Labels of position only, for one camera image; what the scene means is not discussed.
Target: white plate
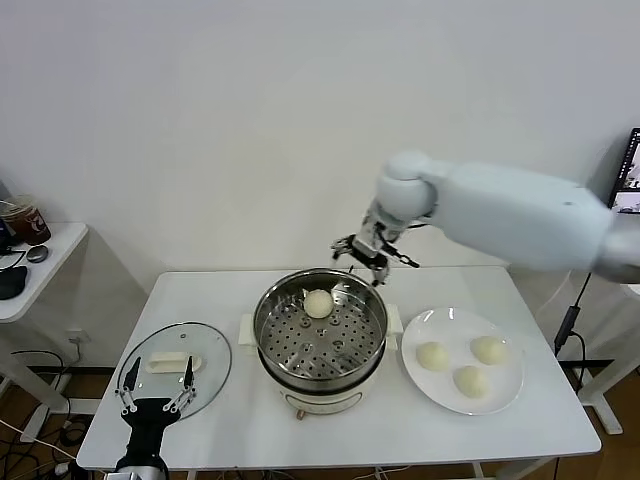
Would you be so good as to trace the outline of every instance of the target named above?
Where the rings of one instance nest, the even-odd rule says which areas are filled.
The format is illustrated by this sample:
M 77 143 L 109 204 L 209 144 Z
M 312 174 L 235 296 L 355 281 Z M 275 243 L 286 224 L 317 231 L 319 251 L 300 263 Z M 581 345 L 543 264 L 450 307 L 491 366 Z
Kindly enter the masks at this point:
M 489 335 L 505 340 L 509 361 L 485 365 L 471 352 L 474 338 Z M 449 352 L 449 370 L 432 372 L 416 359 L 416 348 L 425 342 L 440 342 Z M 522 351 L 502 331 L 481 316 L 460 308 L 437 308 L 411 320 L 402 337 L 402 358 L 409 376 L 431 400 L 454 412 L 487 415 L 507 408 L 522 390 Z M 489 393 L 480 399 L 464 396 L 453 382 L 453 372 L 466 365 L 481 368 L 489 380 Z

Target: cup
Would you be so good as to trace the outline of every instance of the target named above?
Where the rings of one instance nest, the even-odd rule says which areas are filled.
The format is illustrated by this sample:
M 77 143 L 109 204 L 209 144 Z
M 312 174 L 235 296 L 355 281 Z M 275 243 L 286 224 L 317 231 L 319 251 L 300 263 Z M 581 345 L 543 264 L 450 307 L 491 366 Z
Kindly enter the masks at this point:
M 0 218 L 20 240 L 40 245 L 51 238 L 51 232 L 31 195 L 17 195 L 0 203 Z

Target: steamed bun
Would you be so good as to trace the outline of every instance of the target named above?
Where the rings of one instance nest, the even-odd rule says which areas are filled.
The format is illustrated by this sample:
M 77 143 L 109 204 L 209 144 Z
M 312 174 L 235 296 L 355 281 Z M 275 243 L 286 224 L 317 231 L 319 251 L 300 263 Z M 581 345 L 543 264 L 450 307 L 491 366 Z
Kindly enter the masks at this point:
M 433 372 L 449 369 L 449 353 L 439 342 L 423 343 L 416 349 L 416 358 L 422 368 Z
M 464 396 L 482 398 L 489 393 L 489 381 L 478 367 L 468 365 L 459 368 L 453 374 L 453 382 Z
M 333 297 L 325 290 L 313 290 L 304 297 L 304 311 L 311 318 L 324 318 L 333 310 Z
M 485 365 L 500 365 L 509 359 L 509 348 L 496 337 L 478 337 L 471 341 L 471 352 Z

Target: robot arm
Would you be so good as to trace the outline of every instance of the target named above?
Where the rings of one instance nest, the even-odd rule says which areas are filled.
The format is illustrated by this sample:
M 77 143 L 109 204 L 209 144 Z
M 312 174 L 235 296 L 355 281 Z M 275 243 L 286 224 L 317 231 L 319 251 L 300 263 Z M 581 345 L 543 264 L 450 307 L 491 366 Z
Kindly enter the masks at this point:
M 106 480 L 169 480 L 169 470 L 160 457 L 164 431 L 173 425 L 196 396 L 193 377 L 193 359 L 189 357 L 182 377 L 182 386 L 173 398 L 133 399 L 140 369 L 138 357 L 125 375 L 122 389 L 116 395 L 122 401 L 122 419 L 131 427 L 131 435 L 125 456 L 114 473 Z
M 360 231 L 334 243 L 384 283 L 387 257 L 417 266 L 393 243 L 415 220 L 451 240 L 534 270 L 587 270 L 640 283 L 640 222 L 617 215 L 586 188 L 481 163 L 448 164 L 419 152 L 390 159 Z

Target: power cord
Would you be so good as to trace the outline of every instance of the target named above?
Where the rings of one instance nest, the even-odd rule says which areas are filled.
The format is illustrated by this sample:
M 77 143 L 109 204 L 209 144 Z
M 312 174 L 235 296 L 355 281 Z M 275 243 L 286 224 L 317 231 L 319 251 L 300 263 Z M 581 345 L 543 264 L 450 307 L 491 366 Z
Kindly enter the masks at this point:
M 20 355 L 20 354 L 26 354 L 26 353 L 39 353 L 39 354 L 46 354 L 46 355 L 50 355 L 52 357 L 55 357 L 55 359 L 58 361 L 58 364 L 60 366 L 60 369 L 58 372 L 55 372 L 57 376 L 57 380 L 56 380 L 56 384 L 54 386 L 54 388 L 58 388 L 59 384 L 60 384 L 60 380 L 62 375 L 64 375 L 68 369 L 70 367 L 72 367 L 73 365 L 76 365 L 78 362 L 80 362 L 82 360 L 82 351 L 80 349 L 80 345 L 79 343 L 76 342 L 72 342 L 75 343 L 76 345 L 76 352 L 77 352 L 77 359 L 73 362 L 71 362 L 69 365 L 65 366 L 64 362 L 62 360 L 62 357 L 60 355 L 58 355 L 55 352 L 49 351 L 49 350 L 18 350 L 15 352 L 12 352 L 15 355 Z M 31 470 L 31 472 L 29 473 L 35 473 L 35 477 L 34 480 L 51 480 L 53 478 L 60 478 L 59 474 L 56 474 L 56 472 L 54 471 L 54 469 L 50 469 L 46 472 L 42 472 L 41 470 L 45 468 L 45 466 L 51 465 L 54 462 L 57 463 L 58 465 L 67 465 L 68 466 L 68 470 L 66 471 L 66 473 L 64 473 L 64 475 L 62 475 L 62 477 L 71 475 L 72 479 L 76 479 L 76 480 L 83 480 L 84 476 L 85 476 L 85 471 L 80 469 L 80 467 L 78 467 L 77 465 L 75 465 L 74 462 L 72 462 L 71 464 L 68 462 L 67 459 L 64 460 L 59 460 L 55 457 L 55 454 L 53 452 L 55 451 L 59 451 L 62 452 L 65 456 L 69 456 L 71 458 L 73 458 L 72 455 L 68 454 L 67 452 L 65 452 L 64 450 L 58 448 L 56 446 L 56 444 L 59 442 L 62 446 L 65 447 L 70 447 L 70 446 L 77 446 L 79 444 L 82 443 L 86 432 L 88 430 L 89 424 L 91 422 L 91 418 L 90 417 L 86 417 L 86 416 L 81 416 L 81 415 L 77 415 L 74 416 L 72 418 L 70 418 L 70 413 L 71 413 L 71 403 L 69 402 L 69 399 L 67 398 L 67 414 L 66 414 L 66 418 L 65 418 L 65 422 L 63 427 L 55 429 L 49 433 L 46 434 L 42 434 L 42 435 L 38 435 L 38 438 L 35 439 L 35 442 L 31 443 L 28 447 L 28 449 L 24 452 L 18 452 L 18 451 L 14 451 L 14 449 L 16 447 L 19 447 L 21 445 L 24 445 L 22 442 L 19 441 L 19 435 L 23 434 L 23 429 L 25 428 L 27 422 L 29 421 L 29 419 L 31 418 L 31 416 L 35 413 L 36 409 L 39 407 L 40 405 L 36 405 L 31 412 L 27 415 L 26 419 L 20 424 L 20 428 L 16 428 L 13 425 L 10 425 L 7 422 L 4 422 L 3 420 L 0 420 L 0 424 L 3 424 L 5 426 L 7 426 L 8 428 L 14 430 L 16 432 L 16 434 L 14 435 L 13 439 L 11 441 L 5 441 L 5 440 L 1 440 L 0 439 L 0 443 L 4 443 L 6 445 L 9 445 L 9 450 L 0 457 L 0 460 L 4 460 L 4 465 L 3 465 L 3 470 L 2 470 L 2 476 L 0 477 L 0 480 L 14 480 L 17 477 L 14 477 L 12 479 L 8 479 L 8 476 L 10 475 L 10 473 L 15 470 L 25 459 L 30 459 L 33 460 L 36 464 L 36 467 Z M 57 435 L 57 438 L 54 439 L 53 443 L 47 443 L 44 442 L 43 439 L 51 437 Z M 36 445 L 36 443 L 42 443 L 48 447 L 50 447 L 52 450 L 52 462 L 46 463 L 44 465 L 40 465 L 40 462 L 38 460 L 37 457 L 35 457 L 34 455 L 31 454 L 31 450 L 33 449 L 33 447 Z M 9 465 L 10 463 L 10 459 L 12 456 L 18 456 L 19 459 L 17 462 L 15 462 L 14 464 L 12 464 L 11 466 Z
M 6 267 L 0 267 L 0 270 L 9 270 L 10 268 L 15 267 L 16 265 L 18 265 L 22 259 L 24 258 L 24 256 L 27 254 L 27 252 L 25 250 L 11 250 L 11 249 L 4 249 L 4 250 L 0 250 L 0 256 L 9 256 L 9 255 L 15 255 L 15 254 L 19 254 L 20 256 L 18 257 L 18 260 L 16 260 L 15 262 L 13 262 L 11 265 L 6 266 Z
M 580 293 L 578 294 L 576 301 L 573 303 L 573 305 L 571 305 L 568 308 L 567 313 L 564 316 L 564 320 L 562 320 L 560 329 L 558 330 L 558 333 L 556 334 L 556 338 L 553 342 L 554 348 L 555 348 L 555 355 L 557 357 L 558 353 L 560 353 L 560 349 L 564 346 L 564 344 L 567 342 L 567 339 L 569 337 L 576 337 L 578 340 L 580 340 L 580 347 L 582 349 L 582 362 L 581 362 L 582 366 L 580 367 L 580 374 L 578 375 L 578 383 L 574 388 L 574 391 L 576 392 L 576 394 L 582 388 L 582 380 L 584 378 L 584 371 L 586 369 L 585 363 L 587 361 L 587 346 L 582 335 L 574 331 L 573 327 L 575 326 L 576 320 L 578 319 L 578 315 L 580 314 L 580 300 L 582 300 L 582 296 L 584 295 L 584 292 L 587 290 L 587 285 L 589 285 L 589 280 L 591 280 L 591 273 L 587 275 L 587 278 L 582 284 L 582 288 L 580 289 Z M 556 458 L 556 464 L 553 469 L 553 480 L 557 480 L 558 478 L 559 467 L 560 467 L 560 457 Z
M 582 288 L 580 289 L 580 293 L 578 294 L 578 298 L 573 305 L 571 305 L 567 312 L 564 315 L 564 319 L 560 324 L 560 328 L 558 329 L 558 333 L 556 333 L 556 338 L 553 340 L 554 352 L 556 357 L 560 353 L 560 350 L 567 343 L 567 339 L 573 332 L 573 327 L 576 324 L 576 320 L 578 319 L 578 315 L 580 315 L 580 300 L 582 300 L 582 296 L 587 289 L 587 285 L 589 285 L 589 280 L 591 280 L 591 274 L 587 275 L 584 283 L 582 284 Z
M 294 477 L 290 473 L 284 472 L 282 470 L 263 470 L 262 480 L 278 480 L 278 475 L 281 475 L 288 480 L 298 480 L 296 477 Z
M 391 468 L 389 470 L 384 470 L 380 467 L 375 467 L 373 473 L 369 473 L 368 475 L 361 475 L 359 477 L 354 477 L 351 480 L 363 480 L 369 477 L 376 477 L 376 479 L 378 479 L 380 478 L 380 476 L 387 479 L 388 478 L 387 473 L 402 472 L 404 470 L 408 470 L 409 468 L 411 468 L 411 465 L 407 465 L 406 467 L 401 467 L 401 468 Z

